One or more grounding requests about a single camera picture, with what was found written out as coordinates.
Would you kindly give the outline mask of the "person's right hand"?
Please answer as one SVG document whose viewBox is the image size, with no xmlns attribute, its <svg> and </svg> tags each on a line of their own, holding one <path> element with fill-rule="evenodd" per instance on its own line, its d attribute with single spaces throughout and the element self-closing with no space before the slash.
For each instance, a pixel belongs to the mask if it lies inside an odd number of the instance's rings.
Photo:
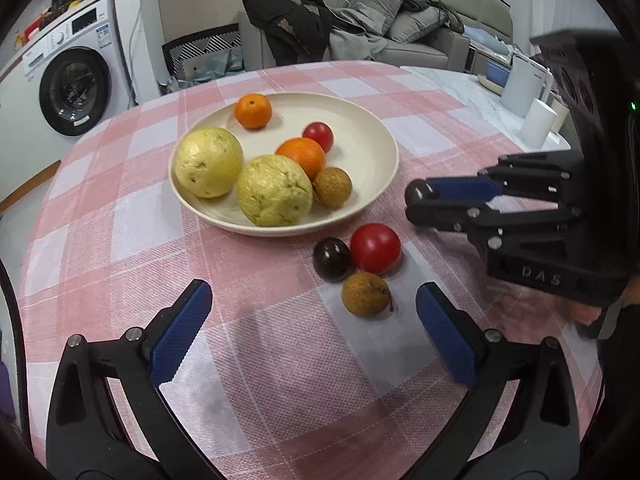
<svg viewBox="0 0 640 480">
<path fill-rule="evenodd" d="M 630 306 L 638 306 L 640 301 L 640 278 L 634 276 L 628 283 L 627 287 L 620 296 L 620 303 L 623 308 Z M 601 308 L 587 306 L 586 304 L 578 304 L 578 302 L 570 303 L 570 316 L 577 323 L 589 326 L 596 322 L 601 315 Z"/>
</svg>

